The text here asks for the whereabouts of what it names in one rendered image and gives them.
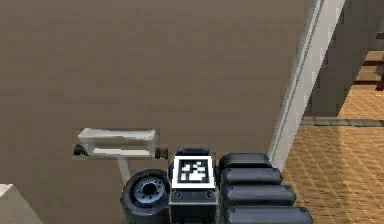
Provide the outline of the brown room door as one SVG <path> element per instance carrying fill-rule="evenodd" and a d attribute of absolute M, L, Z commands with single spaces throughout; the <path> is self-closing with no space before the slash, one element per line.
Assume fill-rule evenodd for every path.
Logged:
<path fill-rule="evenodd" d="M 113 160 L 76 130 L 269 148 L 311 0 L 0 0 L 0 183 L 44 224 L 123 224 Z"/>

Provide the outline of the dark brown wooden chair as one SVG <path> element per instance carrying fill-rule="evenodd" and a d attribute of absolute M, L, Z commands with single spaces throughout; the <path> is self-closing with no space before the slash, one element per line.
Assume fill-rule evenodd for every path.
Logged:
<path fill-rule="evenodd" d="M 384 31 L 376 34 L 376 42 L 368 51 L 353 84 L 372 85 L 376 91 L 384 91 Z"/>

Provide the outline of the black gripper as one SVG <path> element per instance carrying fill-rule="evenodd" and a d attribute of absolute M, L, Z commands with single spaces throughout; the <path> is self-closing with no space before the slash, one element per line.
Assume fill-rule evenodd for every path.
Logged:
<path fill-rule="evenodd" d="M 127 224 L 169 224 L 169 194 L 166 171 L 146 169 L 133 175 L 120 198 Z"/>

